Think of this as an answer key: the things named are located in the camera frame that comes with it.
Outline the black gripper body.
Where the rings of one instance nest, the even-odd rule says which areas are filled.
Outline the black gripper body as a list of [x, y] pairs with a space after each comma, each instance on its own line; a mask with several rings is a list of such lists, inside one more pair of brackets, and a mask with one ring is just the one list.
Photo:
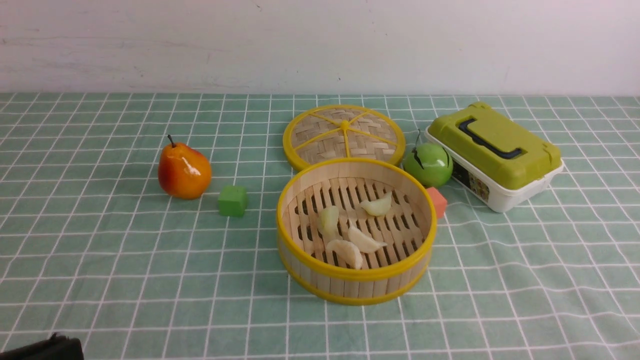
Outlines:
[[0, 354], [2, 360], [84, 360], [82, 342], [53, 333], [49, 338]]

